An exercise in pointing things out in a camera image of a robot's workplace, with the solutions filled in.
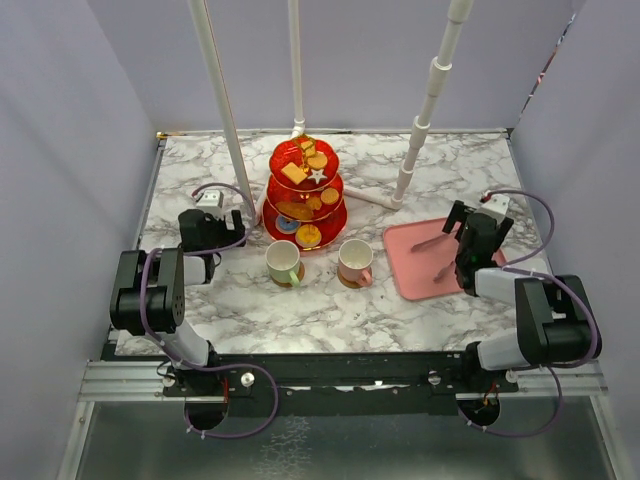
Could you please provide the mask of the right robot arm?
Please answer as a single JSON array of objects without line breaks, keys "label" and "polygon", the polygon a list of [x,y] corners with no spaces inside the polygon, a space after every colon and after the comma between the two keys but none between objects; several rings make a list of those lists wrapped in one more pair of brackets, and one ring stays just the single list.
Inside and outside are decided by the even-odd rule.
[{"label": "right robot arm", "polygon": [[461,355],[459,378],[481,391],[496,372],[537,366],[575,368],[599,357],[602,337],[580,278],[499,266],[494,255],[513,225],[508,198],[496,195],[473,208],[454,202],[442,231],[458,242],[456,283],[467,294],[515,307],[515,328],[473,342]]}]

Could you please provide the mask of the rectangular yellow biscuit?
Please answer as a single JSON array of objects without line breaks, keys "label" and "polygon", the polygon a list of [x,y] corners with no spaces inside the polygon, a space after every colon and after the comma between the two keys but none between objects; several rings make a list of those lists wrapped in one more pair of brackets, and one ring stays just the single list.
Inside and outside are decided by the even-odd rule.
[{"label": "rectangular yellow biscuit", "polygon": [[280,172],[294,185],[299,185],[308,177],[308,173],[293,162],[282,167]]}]

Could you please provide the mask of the wooden coaster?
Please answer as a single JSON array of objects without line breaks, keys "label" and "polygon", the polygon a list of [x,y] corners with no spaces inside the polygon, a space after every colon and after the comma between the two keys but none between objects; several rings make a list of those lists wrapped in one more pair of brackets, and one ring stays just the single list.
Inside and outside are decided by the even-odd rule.
[{"label": "wooden coaster", "polygon": [[288,273],[289,277],[287,282],[281,282],[275,278],[272,278],[272,281],[283,288],[297,288],[301,285],[301,281],[304,279],[305,276],[305,266],[303,263],[299,264],[299,268],[296,272],[290,271]]},{"label": "wooden coaster", "polygon": [[367,288],[373,283],[373,277],[369,270],[363,271],[355,281],[348,280],[341,272],[338,272],[338,278],[343,285],[351,289]]}]

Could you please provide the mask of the pink serving tray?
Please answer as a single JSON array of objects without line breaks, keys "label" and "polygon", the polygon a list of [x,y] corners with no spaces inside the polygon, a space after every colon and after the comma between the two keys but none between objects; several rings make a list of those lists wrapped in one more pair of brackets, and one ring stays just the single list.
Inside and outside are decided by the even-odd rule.
[{"label": "pink serving tray", "polygon": [[[445,218],[423,220],[388,227],[383,233],[383,244],[399,295],[405,300],[420,301],[440,296],[462,293],[458,286],[454,268],[440,284],[432,278],[439,267],[432,263],[428,254],[411,253],[410,248],[442,232]],[[456,255],[458,242],[453,253]]]}]

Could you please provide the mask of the round biscuit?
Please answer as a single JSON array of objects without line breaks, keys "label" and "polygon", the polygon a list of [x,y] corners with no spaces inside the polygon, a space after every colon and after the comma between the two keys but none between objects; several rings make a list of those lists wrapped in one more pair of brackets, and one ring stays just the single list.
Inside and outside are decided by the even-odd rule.
[{"label": "round biscuit", "polygon": [[309,156],[306,163],[313,170],[323,170],[328,164],[328,158],[323,152],[317,152],[315,155]]},{"label": "round biscuit", "polygon": [[340,193],[335,188],[327,188],[321,193],[320,199],[325,205],[333,205],[340,200]]}]

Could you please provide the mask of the swirl butter cookie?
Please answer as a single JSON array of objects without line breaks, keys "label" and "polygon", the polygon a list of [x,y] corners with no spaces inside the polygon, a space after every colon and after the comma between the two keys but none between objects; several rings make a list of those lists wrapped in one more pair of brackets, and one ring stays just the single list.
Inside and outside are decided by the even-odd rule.
[{"label": "swirl butter cookie", "polygon": [[306,199],[306,205],[316,211],[323,207],[323,202],[319,197],[309,197]]}]

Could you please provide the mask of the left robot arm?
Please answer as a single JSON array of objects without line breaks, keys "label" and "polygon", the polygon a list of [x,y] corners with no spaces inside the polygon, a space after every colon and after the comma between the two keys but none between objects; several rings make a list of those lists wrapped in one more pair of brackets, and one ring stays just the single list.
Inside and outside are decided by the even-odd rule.
[{"label": "left robot arm", "polygon": [[224,216],[199,209],[178,216],[181,242],[150,257],[144,250],[121,253],[111,294],[112,326],[132,336],[147,337],[171,349],[192,364],[186,382],[206,395],[220,385],[217,353],[185,320],[187,285],[207,285],[221,263],[220,251],[244,246],[241,212],[231,211],[233,225]]}]

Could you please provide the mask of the metal tongs pink tips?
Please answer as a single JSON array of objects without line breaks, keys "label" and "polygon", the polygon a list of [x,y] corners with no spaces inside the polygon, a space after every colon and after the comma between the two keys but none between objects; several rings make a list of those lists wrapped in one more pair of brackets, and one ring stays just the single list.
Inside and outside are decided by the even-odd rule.
[{"label": "metal tongs pink tips", "polygon": [[410,248],[410,252],[429,255],[432,263],[439,267],[437,273],[432,278],[432,282],[434,284],[440,284],[453,271],[455,257],[453,253],[454,246],[455,240],[452,234],[440,234],[413,245]]}]

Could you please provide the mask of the red three-tier stand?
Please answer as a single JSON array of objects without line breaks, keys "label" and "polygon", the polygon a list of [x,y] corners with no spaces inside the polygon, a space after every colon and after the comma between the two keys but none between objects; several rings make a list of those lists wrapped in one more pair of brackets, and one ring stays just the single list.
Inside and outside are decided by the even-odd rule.
[{"label": "red three-tier stand", "polygon": [[[315,142],[316,153],[323,152],[328,158],[328,164],[323,169],[327,179],[316,185],[308,177],[299,185],[294,185],[281,172],[281,168],[289,162],[303,168],[309,176],[311,168],[306,163],[306,159],[300,144],[304,141]],[[313,138],[306,134],[301,134],[293,139],[286,140],[276,146],[269,160],[270,175],[266,186],[266,197],[262,207],[263,224],[274,240],[288,240],[293,242],[301,251],[311,251],[321,249],[331,244],[345,228],[348,213],[344,200],[344,182],[339,172],[340,161],[333,148],[325,141]],[[340,193],[340,200],[333,205],[325,205],[314,211],[311,221],[299,221],[300,226],[310,223],[319,228],[322,233],[321,243],[311,249],[303,249],[295,242],[295,234],[285,235],[280,233],[275,227],[278,215],[281,215],[275,208],[277,202],[298,202],[306,203],[309,197],[319,197],[327,188],[335,188]]]}]

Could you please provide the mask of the green mug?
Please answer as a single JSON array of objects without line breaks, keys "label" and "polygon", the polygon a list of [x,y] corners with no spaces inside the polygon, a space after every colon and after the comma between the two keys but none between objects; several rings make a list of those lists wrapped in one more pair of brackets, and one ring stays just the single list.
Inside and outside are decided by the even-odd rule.
[{"label": "green mug", "polygon": [[287,282],[288,273],[296,272],[301,263],[297,246],[287,240],[273,242],[266,250],[265,260],[270,277],[281,282]]}]

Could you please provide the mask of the brown croissant bread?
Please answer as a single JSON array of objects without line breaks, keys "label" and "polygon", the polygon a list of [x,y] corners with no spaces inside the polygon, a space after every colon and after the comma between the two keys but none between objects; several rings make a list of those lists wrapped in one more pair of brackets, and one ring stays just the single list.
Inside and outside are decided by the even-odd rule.
[{"label": "brown croissant bread", "polygon": [[275,208],[281,215],[299,221],[311,221],[314,217],[314,210],[306,203],[281,201]]}]

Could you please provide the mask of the pink mug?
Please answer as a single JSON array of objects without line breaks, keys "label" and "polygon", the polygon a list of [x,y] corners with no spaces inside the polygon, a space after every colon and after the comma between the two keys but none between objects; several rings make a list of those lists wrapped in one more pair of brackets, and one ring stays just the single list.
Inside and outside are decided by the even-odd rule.
[{"label": "pink mug", "polygon": [[369,270],[371,273],[372,262],[373,250],[363,240],[347,240],[339,249],[338,271],[348,280],[355,281],[365,270]]}]

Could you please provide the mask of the star gingerbread cookie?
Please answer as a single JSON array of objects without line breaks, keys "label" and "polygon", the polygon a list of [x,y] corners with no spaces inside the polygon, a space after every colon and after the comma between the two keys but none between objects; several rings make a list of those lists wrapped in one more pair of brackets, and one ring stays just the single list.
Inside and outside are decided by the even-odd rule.
[{"label": "star gingerbread cookie", "polygon": [[324,174],[324,170],[311,169],[308,179],[314,181],[315,184],[318,185],[325,181],[327,179],[327,176]]}]

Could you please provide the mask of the yellow donut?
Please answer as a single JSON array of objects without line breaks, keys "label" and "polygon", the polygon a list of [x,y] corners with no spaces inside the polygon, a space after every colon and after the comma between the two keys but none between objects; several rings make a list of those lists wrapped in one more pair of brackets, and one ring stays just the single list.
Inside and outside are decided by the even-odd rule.
[{"label": "yellow donut", "polygon": [[318,246],[322,241],[322,233],[313,224],[305,223],[301,225],[295,233],[295,242],[303,249],[311,249]]}]

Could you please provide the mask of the blue frosted donut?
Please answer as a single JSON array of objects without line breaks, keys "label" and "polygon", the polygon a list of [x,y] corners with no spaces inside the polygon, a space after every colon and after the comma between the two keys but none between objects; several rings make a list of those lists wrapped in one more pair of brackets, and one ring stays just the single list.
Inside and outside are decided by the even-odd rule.
[{"label": "blue frosted donut", "polygon": [[289,219],[283,215],[278,215],[275,221],[276,229],[285,235],[292,235],[297,232],[300,222],[295,219]]}]

